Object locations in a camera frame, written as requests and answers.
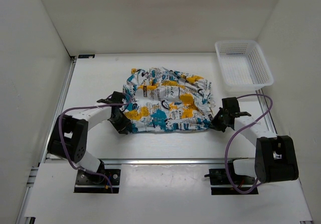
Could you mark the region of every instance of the patterned cloth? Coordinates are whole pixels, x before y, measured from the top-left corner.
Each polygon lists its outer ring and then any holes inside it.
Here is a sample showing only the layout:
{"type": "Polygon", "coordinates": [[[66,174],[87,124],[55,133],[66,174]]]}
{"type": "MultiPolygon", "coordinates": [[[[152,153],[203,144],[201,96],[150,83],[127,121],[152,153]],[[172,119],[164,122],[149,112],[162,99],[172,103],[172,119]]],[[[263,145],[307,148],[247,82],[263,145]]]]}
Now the patterned cloth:
{"type": "Polygon", "coordinates": [[[132,69],[123,86],[132,97],[124,111],[132,121],[132,132],[208,129],[215,105],[211,84],[200,76],[163,67],[132,69]]]}

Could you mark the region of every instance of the wire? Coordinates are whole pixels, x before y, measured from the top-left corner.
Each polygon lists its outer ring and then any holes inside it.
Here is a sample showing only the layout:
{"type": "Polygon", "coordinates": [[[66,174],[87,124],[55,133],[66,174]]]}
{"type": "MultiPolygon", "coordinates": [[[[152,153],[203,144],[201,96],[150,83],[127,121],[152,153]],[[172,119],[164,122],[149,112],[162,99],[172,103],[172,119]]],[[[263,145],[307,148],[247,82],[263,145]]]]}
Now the wire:
{"type": "Polygon", "coordinates": [[[100,182],[92,182],[92,183],[94,183],[95,185],[99,185],[99,184],[101,184],[103,181],[105,181],[105,185],[106,185],[106,179],[105,179],[105,178],[102,178],[100,182]]]}
{"type": "Polygon", "coordinates": [[[256,187],[260,186],[262,183],[259,183],[257,184],[258,182],[258,178],[256,178],[256,180],[254,181],[254,184],[251,186],[250,189],[246,190],[246,191],[243,191],[243,190],[240,190],[233,182],[232,180],[232,177],[231,177],[231,174],[230,174],[230,171],[229,171],[229,167],[228,167],[228,159],[227,159],[227,156],[228,156],[228,153],[229,153],[229,149],[230,149],[230,146],[231,146],[231,143],[233,141],[233,139],[240,133],[242,132],[243,130],[249,128],[249,127],[252,127],[253,125],[256,124],[256,122],[258,122],[260,119],[262,119],[264,116],[266,116],[270,110],[272,109],[272,106],[273,106],[273,100],[269,97],[269,96],[266,96],[264,94],[258,94],[258,93],[254,93],[254,94],[247,94],[247,95],[243,95],[243,96],[239,96],[237,97],[237,99],[239,98],[243,98],[243,97],[249,97],[249,96],[263,96],[265,98],[268,98],[270,100],[270,106],[269,108],[267,109],[267,111],[265,113],[263,113],[260,117],[258,117],[253,123],[247,125],[247,126],[244,126],[242,128],[240,128],[238,131],[236,131],[233,136],[230,138],[229,142],[227,143],[227,146],[226,146],[226,149],[225,149],[225,156],[224,156],[224,164],[225,164],[225,171],[226,171],[226,174],[227,174],[227,178],[229,179],[231,185],[233,186],[233,188],[239,192],[240,194],[248,194],[250,193],[252,190],[254,190],[256,187]]]}
{"type": "Polygon", "coordinates": [[[244,184],[244,182],[245,182],[245,180],[243,179],[243,180],[241,181],[241,183],[237,186],[237,188],[242,187],[242,185],[244,184]]]}
{"type": "Polygon", "coordinates": [[[131,96],[127,93],[124,93],[126,95],[129,96],[129,101],[127,103],[109,103],[109,104],[103,104],[103,105],[97,105],[97,106],[86,106],[86,107],[71,107],[71,108],[68,108],[66,109],[65,111],[63,111],[59,118],[58,118],[58,129],[59,129],[59,137],[60,137],[60,141],[61,141],[61,144],[62,144],[62,148],[64,149],[64,153],[66,155],[66,158],[69,162],[69,164],[71,165],[71,167],[74,169],[74,170],[83,170],[85,172],[87,172],[88,174],[91,174],[91,175],[98,175],[98,176],[102,176],[104,177],[109,186],[110,186],[110,189],[111,189],[111,193],[113,193],[112,191],[112,185],[111,185],[111,182],[109,180],[109,178],[104,175],[104,174],[101,174],[101,173],[97,173],[97,172],[93,172],[93,171],[90,171],[90,170],[86,170],[85,168],[81,167],[81,166],[75,166],[74,163],[72,162],[70,156],[69,156],[69,153],[68,153],[68,150],[67,150],[67,147],[66,147],[66,143],[65,143],[65,140],[64,140],[64,134],[62,132],[62,118],[63,116],[69,112],[69,111],[72,111],[72,110],[83,110],[83,109],[93,109],[93,108],[101,108],[101,107],[110,107],[110,106],[125,106],[125,105],[128,105],[130,102],[131,102],[131,96]]]}
{"type": "Polygon", "coordinates": [[[124,110],[122,110],[121,112],[123,113],[123,112],[125,112],[125,110],[127,109],[127,107],[128,107],[128,105],[124,108],[124,110]]]}

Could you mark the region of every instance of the white floor panel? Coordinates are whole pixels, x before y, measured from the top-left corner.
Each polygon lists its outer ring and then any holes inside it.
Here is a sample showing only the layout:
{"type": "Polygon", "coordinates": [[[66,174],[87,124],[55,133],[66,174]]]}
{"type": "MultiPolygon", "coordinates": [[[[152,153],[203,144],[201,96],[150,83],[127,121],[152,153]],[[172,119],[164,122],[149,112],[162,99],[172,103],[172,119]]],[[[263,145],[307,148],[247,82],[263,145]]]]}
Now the white floor panel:
{"type": "MultiPolygon", "coordinates": [[[[122,91],[132,68],[166,67],[202,76],[212,81],[215,113],[228,97],[216,53],[98,54],[92,59],[78,59],[64,109],[94,105],[113,91],[122,91]]],[[[262,114],[257,97],[240,100],[242,111],[254,117],[262,114]]],[[[87,150],[98,158],[223,158],[233,131],[208,130],[197,133],[141,133],[119,135],[104,121],[88,133],[87,150]]],[[[242,136],[235,138],[229,156],[254,157],[254,147],[242,136]]]]}
{"type": "Polygon", "coordinates": [[[122,165],[119,194],[73,193],[76,171],[41,164],[26,216],[61,223],[286,223],[311,220],[299,181],[212,196],[207,165],[122,165]]]}

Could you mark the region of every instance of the basket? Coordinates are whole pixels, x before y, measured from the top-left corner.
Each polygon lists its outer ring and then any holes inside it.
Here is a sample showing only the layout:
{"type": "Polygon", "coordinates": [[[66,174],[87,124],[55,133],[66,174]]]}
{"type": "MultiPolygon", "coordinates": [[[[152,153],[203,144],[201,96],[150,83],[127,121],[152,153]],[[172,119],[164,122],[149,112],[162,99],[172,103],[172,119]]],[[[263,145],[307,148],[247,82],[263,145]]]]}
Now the basket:
{"type": "Polygon", "coordinates": [[[256,91],[273,84],[273,76],[257,42],[218,41],[215,49],[227,91],[256,91]]]}

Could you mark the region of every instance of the white panel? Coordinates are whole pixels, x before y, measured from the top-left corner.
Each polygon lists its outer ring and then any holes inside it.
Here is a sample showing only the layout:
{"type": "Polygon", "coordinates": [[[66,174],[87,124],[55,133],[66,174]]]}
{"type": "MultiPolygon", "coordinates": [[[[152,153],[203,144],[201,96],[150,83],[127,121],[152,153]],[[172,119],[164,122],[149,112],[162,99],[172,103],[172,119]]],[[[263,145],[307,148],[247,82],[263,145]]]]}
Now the white panel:
{"type": "Polygon", "coordinates": [[[67,50],[213,52],[255,39],[277,0],[42,0],[67,50]]]}
{"type": "Polygon", "coordinates": [[[275,82],[280,134],[294,140],[299,176],[312,217],[321,223],[321,0],[280,0],[259,37],[275,82]]]}
{"type": "Polygon", "coordinates": [[[41,0],[0,0],[0,223],[14,223],[70,65],[41,0]]]}
{"type": "MultiPolygon", "coordinates": [[[[235,131],[240,130],[241,128],[250,125],[254,122],[253,117],[249,116],[241,116],[236,118],[234,121],[234,129],[235,131]]],[[[266,126],[262,126],[261,124],[255,124],[250,128],[244,129],[241,134],[248,139],[254,146],[256,146],[257,139],[261,137],[266,138],[276,138],[276,134],[269,131],[266,126]]]]}
{"type": "Polygon", "coordinates": [[[26,216],[60,223],[282,223],[311,220],[299,181],[265,184],[258,195],[211,195],[207,165],[122,165],[119,194],[73,193],[76,171],[41,164],[26,216]]]}
{"type": "MultiPolygon", "coordinates": [[[[212,82],[216,101],[214,113],[222,106],[223,80],[215,53],[99,54],[78,59],[64,109],[91,106],[114,91],[122,91],[132,68],[166,67],[202,76],[212,82]]],[[[242,111],[256,119],[262,114],[257,97],[240,100],[242,111]]],[[[110,122],[98,124],[88,133],[87,150],[98,158],[223,158],[234,131],[207,130],[194,133],[138,133],[120,135],[110,122]]],[[[237,136],[230,157],[254,157],[255,148],[237,136]]]]}

